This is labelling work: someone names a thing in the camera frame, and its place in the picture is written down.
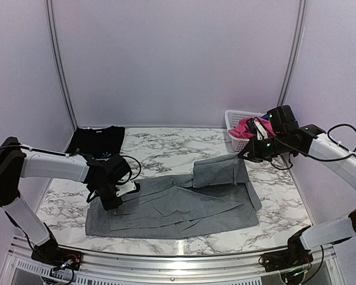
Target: robotic arm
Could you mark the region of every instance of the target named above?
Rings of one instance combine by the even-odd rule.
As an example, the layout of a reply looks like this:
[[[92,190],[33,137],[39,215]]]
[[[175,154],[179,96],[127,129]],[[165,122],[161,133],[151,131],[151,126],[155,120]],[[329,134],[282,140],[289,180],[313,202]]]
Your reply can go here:
[[[80,252],[58,247],[49,228],[22,198],[18,190],[20,178],[47,177],[82,182],[90,191],[87,202],[99,197],[103,208],[108,211],[122,204],[122,195],[139,190],[131,176],[131,168],[120,155],[98,161],[89,154],[38,150],[20,145],[16,138],[9,137],[0,148],[0,207],[13,224],[34,242],[33,259],[52,265],[55,261],[66,262],[69,255],[79,260]],[[76,261],[74,269],[78,270],[79,266],[80,262]]]
[[[239,153],[240,158],[253,162],[264,160],[271,162],[272,158],[281,154],[297,156],[300,153],[320,161],[356,190],[354,152],[335,143],[335,140],[317,126],[299,127],[289,106],[270,110],[268,118],[276,136],[271,134],[271,137],[264,140],[253,137],[246,148]],[[311,249],[327,243],[341,243],[355,236],[356,209],[349,215],[334,221],[300,230],[289,238],[288,249],[263,254],[262,265],[267,272],[270,272],[306,264],[308,261],[313,261]]]

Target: metal frame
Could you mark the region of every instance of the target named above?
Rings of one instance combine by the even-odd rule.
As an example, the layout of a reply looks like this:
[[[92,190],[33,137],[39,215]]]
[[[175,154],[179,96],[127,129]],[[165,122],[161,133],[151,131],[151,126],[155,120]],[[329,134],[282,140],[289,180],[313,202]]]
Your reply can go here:
[[[81,268],[76,272],[74,284],[242,284],[245,281],[260,280],[266,273],[259,265],[260,256],[265,251],[246,252],[243,254],[211,255],[211,256],[139,256],[94,252],[80,249],[83,252]],[[31,250],[25,238],[15,236],[12,240],[8,256],[0,276],[0,285],[11,284],[16,268],[24,268],[25,262],[40,267],[39,262],[30,259]],[[321,260],[321,250],[313,252],[314,264]],[[325,261],[332,275],[333,285],[344,285],[335,261],[336,255],[331,245],[325,246]]]
[[[300,0],[298,6],[297,24],[295,25],[293,45],[291,47],[289,63],[286,69],[284,83],[279,94],[277,106],[282,106],[287,98],[287,94],[290,87],[291,78],[293,77],[294,66],[297,62],[299,51],[301,48],[303,31],[304,31],[304,19],[306,17],[307,0]]]
[[[45,0],[45,5],[46,5],[47,25],[49,27],[50,41],[52,44],[52,51],[53,51],[54,61],[57,69],[58,80],[61,85],[62,95],[68,112],[71,126],[75,131],[78,127],[78,123],[75,117],[74,109],[72,107],[70,92],[66,82],[65,71],[63,70],[61,53],[59,51],[57,30],[56,30],[55,18],[54,18],[53,1]]]

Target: white marble tabletop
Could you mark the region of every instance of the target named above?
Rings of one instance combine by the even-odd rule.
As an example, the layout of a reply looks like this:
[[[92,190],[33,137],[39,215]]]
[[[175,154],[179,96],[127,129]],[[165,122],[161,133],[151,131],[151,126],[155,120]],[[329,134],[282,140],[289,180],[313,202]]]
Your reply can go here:
[[[224,129],[129,128],[122,154],[142,164],[140,178],[192,172],[195,160],[230,152]],[[279,159],[275,162],[284,167]],[[211,255],[247,252],[286,245],[287,239],[311,224],[300,194],[288,171],[269,163],[246,161],[248,174],[262,202],[259,225],[247,229],[179,240],[121,239],[85,235],[89,205],[85,185],[54,179],[37,215],[61,245],[94,251],[140,255]]]

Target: vent grille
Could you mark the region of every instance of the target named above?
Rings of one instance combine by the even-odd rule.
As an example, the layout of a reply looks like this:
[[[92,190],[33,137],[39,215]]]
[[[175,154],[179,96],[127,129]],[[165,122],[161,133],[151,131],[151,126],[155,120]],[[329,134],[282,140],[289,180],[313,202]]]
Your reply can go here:
[[[24,271],[34,273],[37,275],[41,275],[42,277],[50,278],[50,272],[52,267],[49,265],[41,265],[28,260],[18,259],[17,268],[22,269]],[[63,275],[57,272],[52,272],[51,276],[55,279],[61,280],[63,279]],[[75,281],[73,284],[78,285],[140,285],[142,283],[118,283],[118,281],[109,281],[108,279],[101,278],[99,276],[86,276],[82,275],[79,271],[75,272]],[[203,285],[262,285],[262,281],[260,277],[250,278],[245,280],[237,280],[232,283],[204,283]]]

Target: folded cloth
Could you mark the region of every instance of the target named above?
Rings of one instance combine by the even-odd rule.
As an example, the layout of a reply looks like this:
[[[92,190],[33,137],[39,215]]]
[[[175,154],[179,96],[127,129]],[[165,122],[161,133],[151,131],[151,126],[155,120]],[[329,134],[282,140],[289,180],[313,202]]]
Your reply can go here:
[[[248,126],[247,126],[247,121],[249,119],[252,119],[253,117],[241,119],[239,122],[239,125],[235,127],[234,129],[230,129],[229,133],[234,136],[235,138],[251,138],[254,137],[255,134],[251,133]],[[261,123],[264,125],[265,128],[267,128],[272,134],[274,134],[272,125],[268,120],[264,120],[260,118]]]
[[[91,154],[96,159],[108,159],[120,153],[124,133],[125,128],[122,126],[110,126],[105,129],[78,128],[66,153],[74,153],[79,148],[80,153]]]
[[[192,175],[138,181],[138,193],[123,196],[118,209],[90,204],[86,234],[117,238],[177,239],[258,224],[261,202],[236,154],[197,161]]]

